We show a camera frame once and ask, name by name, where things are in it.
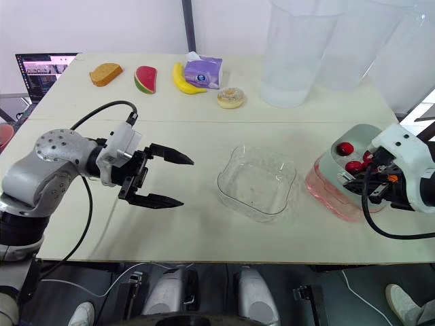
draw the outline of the person's leg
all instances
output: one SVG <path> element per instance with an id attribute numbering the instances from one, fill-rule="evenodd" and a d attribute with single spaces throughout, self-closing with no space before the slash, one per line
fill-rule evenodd
<path id="1" fill-rule="evenodd" d="M 400 321 L 402 321 L 403 325 L 417 325 L 417 321 L 419 321 L 423 313 L 423 308 L 418 306 L 401 287 L 396 284 L 388 285 L 385 289 L 385 296 L 387 297 L 389 307 L 394 311 Z"/>
<path id="2" fill-rule="evenodd" d="M 93 326 L 95 318 L 94 305 L 90 302 L 80 304 L 71 319 L 68 326 Z"/>
<path id="3" fill-rule="evenodd" d="M 418 319 L 417 325 L 421 325 L 424 322 L 435 319 L 435 300 L 426 303 L 423 307 L 421 307 L 421 310 L 421 315 Z"/>

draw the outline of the toy bread slice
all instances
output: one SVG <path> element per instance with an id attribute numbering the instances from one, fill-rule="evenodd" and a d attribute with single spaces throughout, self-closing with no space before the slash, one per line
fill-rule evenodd
<path id="1" fill-rule="evenodd" d="M 122 68 L 117 63 L 103 63 L 92 73 L 89 73 L 90 80 L 96 86 L 106 86 L 122 72 Z"/>

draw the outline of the transparent bowl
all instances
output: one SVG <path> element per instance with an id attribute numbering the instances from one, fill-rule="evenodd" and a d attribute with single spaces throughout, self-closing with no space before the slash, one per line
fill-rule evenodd
<path id="1" fill-rule="evenodd" d="M 284 212 L 295 177 L 296 167 L 287 156 L 239 146 L 217 177 L 217 187 L 226 206 L 268 222 Z"/>

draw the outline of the wire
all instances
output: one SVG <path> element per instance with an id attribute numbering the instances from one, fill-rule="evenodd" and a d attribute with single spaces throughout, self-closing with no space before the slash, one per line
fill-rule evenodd
<path id="1" fill-rule="evenodd" d="M 375 306 L 373 306 L 370 302 L 368 302 L 367 300 L 365 300 L 361 295 L 359 295 L 358 293 L 356 293 L 351 286 L 349 285 L 349 281 L 347 280 L 347 276 L 345 274 L 345 271 L 342 270 L 341 273 L 343 274 L 343 276 L 345 277 L 345 282 L 347 285 L 347 288 L 349 289 L 350 292 L 352 292 L 356 297 L 358 297 L 361 301 L 363 301 L 365 304 L 367 304 L 368 306 L 370 306 L 372 309 L 376 310 L 388 323 L 389 326 L 393 326 L 392 322 L 389 321 L 389 319 L 387 318 L 387 316 L 385 316 L 383 314 L 383 312 L 381 312 L 378 308 L 376 308 Z"/>
<path id="2" fill-rule="evenodd" d="M 426 238 L 433 238 L 435 237 L 435 232 L 430 233 L 422 233 L 422 234 L 390 234 L 382 229 L 380 229 L 372 220 L 372 217 L 370 216 L 370 211 L 368 209 L 368 184 L 370 183 L 370 177 L 372 175 L 372 171 L 374 170 L 375 166 L 373 164 L 369 164 L 366 170 L 366 174 L 364 175 L 364 182 L 362 184 L 362 194 L 361 194 L 361 205 L 362 205 L 362 211 L 364 213 L 364 217 L 367 220 L 367 223 L 369 226 L 372 227 L 372 229 L 376 232 L 378 232 L 382 236 L 386 236 L 387 238 L 391 239 L 398 239 L 398 240 L 416 240 L 416 239 L 426 239 Z"/>
<path id="3" fill-rule="evenodd" d="M 88 233 L 89 230 L 89 225 L 90 222 L 92 220 L 92 210 L 93 210 L 93 201 L 92 201 L 92 193 L 90 192 L 90 188 L 89 188 L 89 184 L 86 180 L 85 177 L 82 177 L 82 180 L 84 182 L 84 186 L 86 187 L 86 191 L 88 192 L 88 197 L 89 197 L 89 213 L 88 213 L 88 221 L 86 222 L 86 226 L 83 230 L 82 236 L 80 236 L 80 239 L 78 240 L 77 244 L 74 246 L 73 250 L 71 250 L 69 252 L 68 255 L 65 256 L 64 259 L 62 259 L 61 261 L 59 261 L 56 265 L 54 265 L 53 267 L 51 267 L 47 272 L 45 272 L 44 274 L 42 274 L 42 276 L 39 277 L 39 280 L 42 280 L 43 278 L 47 277 L 48 275 L 50 275 L 51 273 L 53 273 L 55 270 L 57 270 L 60 265 L 62 265 L 63 263 L 65 263 L 74 253 L 75 251 L 80 247 L 80 245 L 83 242 L 84 237 L 86 236 L 86 234 Z"/>
<path id="4" fill-rule="evenodd" d="M 225 292 L 225 312 L 228 311 L 228 294 L 230 292 L 230 273 L 228 271 L 228 264 L 225 264 L 226 271 L 226 292 Z"/>
<path id="5" fill-rule="evenodd" d="M 139 264 L 136 264 L 136 265 L 133 265 L 133 266 L 131 266 L 131 267 L 129 267 L 129 268 L 127 268 L 121 275 L 119 275 L 118 277 L 117 277 L 117 279 L 111 284 L 111 286 L 106 290 L 106 292 L 104 292 L 104 294 L 96 294 L 96 293 L 94 293 L 94 292 L 92 292 L 92 291 L 90 291 L 90 290 L 88 290 L 87 288 L 85 288 L 85 287 L 83 287 L 83 286 L 81 286 L 81 285 L 79 285 L 79 284 L 75 284 L 75 283 L 73 283 L 73 282 L 69 282 L 68 280 L 56 280 L 56 279 L 54 279 L 54 278 L 48 278 L 48 279 L 45 279 L 45 280 L 41 280 L 41 282 L 55 282 L 55 283 L 64 283 L 64 284 L 68 284 L 68 285 L 72 285 L 73 287 L 78 287 L 79 289 L 81 289 L 81 290 L 83 290 L 83 291 L 85 291 L 86 293 L 88 293 L 88 294 L 91 294 L 93 297 L 105 297 L 106 295 L 108 295 L 109 293 L 110 293 L 110 291 L 113 289 L 113 287 L 115 286 L 115 284 L 129 271 L 129 270 L 132 270 L 133 268 L 136 268 L 137 266 L 140 266 L 140 265 L 147 265 L 147 264 L 151 264 L 151 265 L 155 265 L 155 266 L 158 266 L 158 267 L 161 267 L 161 268 L 164 268 L 165 270 L 171 270 L 172 269 L 172 267 L 168 267 L 168 266 L 164 266 L 164 265 L 160 265 L 160 264 L 157 264 L 157 263 L 139 263 Z M 192 263 L 192 264 L 190 264 L 190 265 L 187 265 L 186 266 L 186 268 L 189 268 L 189 267 L 192 267 L 194 264 Z"/>
<path id="6" fill-rule="evenodd" d="M 85 115 L 82 119 L 80 119 L 77 123 L 74 124 L 74 126 L 71 127 L 71 130 L 75 130 L 78 126 L 80 126 L 81 124 L 83 124 L 86 120 L 89 120 L 91 117 L 93 117 L 94 115 L 96 115 L 99 112 L 102 112 L 102 110 L 108 108 L 108 107 L 113 107 L 114 105 L 118 105 L 118 104 L 125 104 L 128 105 L 129 107 L 131 107 L 132 111 L 134 113 L 137 113 L 137 108 L 136 106 L 128 101 L 113 101 L 104 105 L 101 105 L 99 108 L 95 109 L 94 111 L 90 112 L 89 114 Z"/>

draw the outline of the toy watermelon slice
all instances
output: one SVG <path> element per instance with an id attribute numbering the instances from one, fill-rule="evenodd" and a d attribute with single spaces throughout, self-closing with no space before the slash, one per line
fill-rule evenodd
<path id="1" fill-rule="evenodd" d="M 148 66 L 140 66 L 135 72 L 136 87 L 146 94 L 156 92 L 157 69 Z"/>

